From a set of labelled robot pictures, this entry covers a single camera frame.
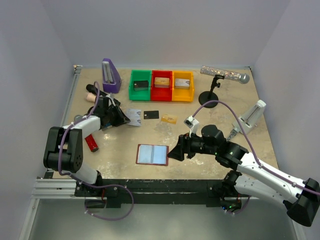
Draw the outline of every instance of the gray floor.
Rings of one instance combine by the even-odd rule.
[[[116,217],[121,209],[104,209]],[[203,205],[135,205],[121,221],[84,214],[84,201],[41,200],[31,240],[296,240],[292,221],[273,205],[253,199],[239,215]]]

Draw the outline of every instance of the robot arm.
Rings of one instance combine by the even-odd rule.
[[[83,139],[106,126],[118,127],[130,122],[130,119],[120,109],[119,104],[109,94],[100,96],[91,116],[83,116],[84,119],[77,124],[72,123],[63,127],[50,128],[43,157],[44,166],[58,171],[59,151],[60,148],[63,148],[62,173],[72,174],[80,181],[95,184],[98,172],[83,162]],[[64,146],[60,146],[62,137],[70,126],[73,127],[67,132]]]
[[[311,226],[320,205],[320,196],[296,186],[319,192],[318,182],[312,178],[303,181],[261,160],[258,164],[251,152],[227,141],[215,125],[204,126],[200,137],[196,135],[199,122],[194,117],[188,117],[184,123],[190,128],[190,132],[179,136],[176,147],[168,154],[169,158],[183,161],[185,154],[187,159],[191,159],[196,153],[214,155],[222,166],[233,170],[223,180],[229,188],[227,191],[233,190],[282,205],[291,219],[301,225]]]

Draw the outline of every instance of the black card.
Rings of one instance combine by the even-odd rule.
[[[143,119],[159,119],[159,111],[144,111]]]

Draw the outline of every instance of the red cylinder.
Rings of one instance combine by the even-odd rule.
[[[90,148],[90,151],[91,152],[96,152],[98,151],[99,147],[94,139],[94,137],[92,136],[92,134],[90,134],[89,136],[87,136],[85,138],[85,141],[86,141],[86,144],[88,144],[89,148]]]

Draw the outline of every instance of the microphone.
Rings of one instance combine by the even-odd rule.
[[[232,81],[237,81],[241,84],[247,84],[250,77],[246,73],[238,73],[234,71],[223,70],[211,66],[202,66],[200,69],[201,74],[209,75],[215,77],[216,75],[224,76],[225,79]]]

